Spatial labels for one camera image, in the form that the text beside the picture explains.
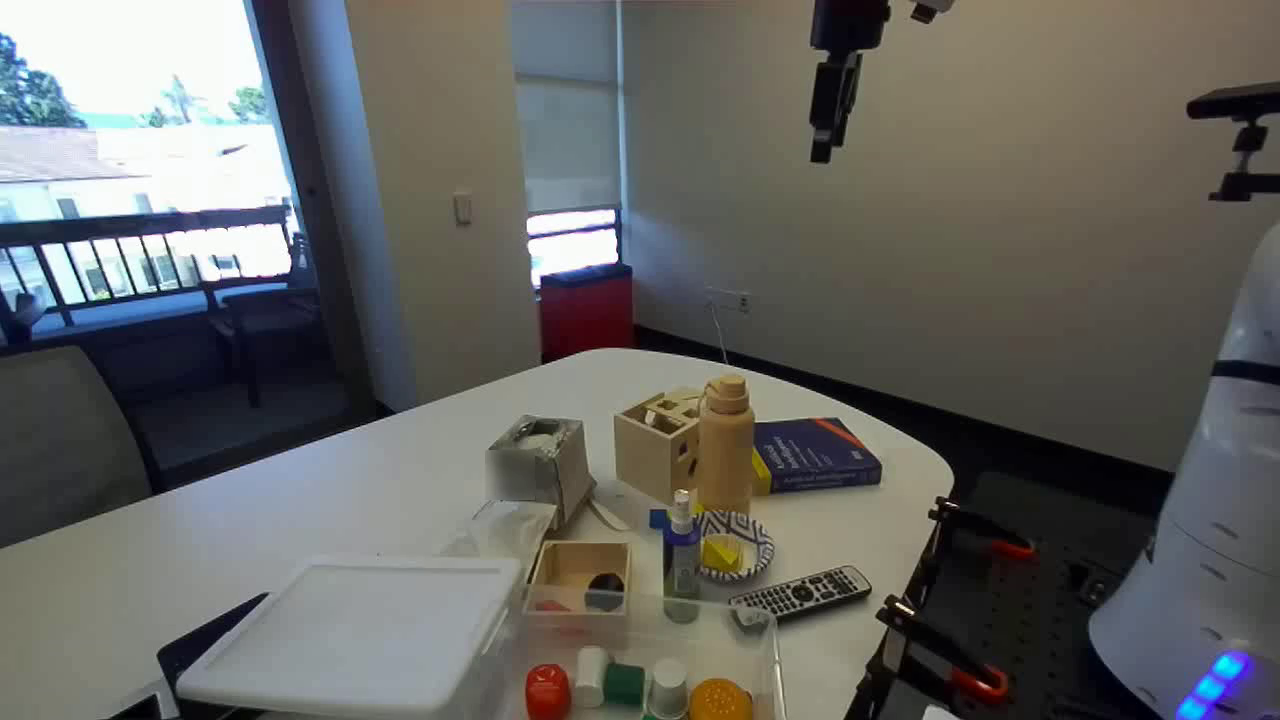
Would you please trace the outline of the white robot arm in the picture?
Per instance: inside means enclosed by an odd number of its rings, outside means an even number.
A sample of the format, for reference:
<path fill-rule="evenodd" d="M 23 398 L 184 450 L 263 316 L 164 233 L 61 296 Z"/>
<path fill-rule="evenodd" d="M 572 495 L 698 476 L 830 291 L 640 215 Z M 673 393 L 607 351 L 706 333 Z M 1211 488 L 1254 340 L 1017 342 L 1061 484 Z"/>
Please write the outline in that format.
<path fill-rule="evenodd" d="M 881 49 L 888 0 L 810 0 L 810 163 L 845 144 L 864 51 Z M 1192 119 L 1236 119 L 1236 171 L 1211 198 L 1276 190 L 1251 175 L 1280 89 L 1236 85 L 1189 99 Z M 1280 233 L 1242 273 L 1208 396 L 1165 495 L 1154 530 L 1091 610 L 1100 665 L 1165 720 L 1280 714 Z"/>

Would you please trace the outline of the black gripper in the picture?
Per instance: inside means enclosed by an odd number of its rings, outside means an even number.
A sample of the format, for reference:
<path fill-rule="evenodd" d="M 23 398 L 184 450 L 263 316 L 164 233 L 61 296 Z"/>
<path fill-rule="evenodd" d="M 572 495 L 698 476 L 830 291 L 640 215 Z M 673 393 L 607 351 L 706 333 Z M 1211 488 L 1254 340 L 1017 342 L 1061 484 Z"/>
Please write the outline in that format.
<path fill-rule="evenodd" d="M 885 39 L 888 18 L 893 0 L 810 0 L 809 49 L 819 51 L 809 102 L 810 163 L 827 163 L 845 147 L 864 54 Z"/>

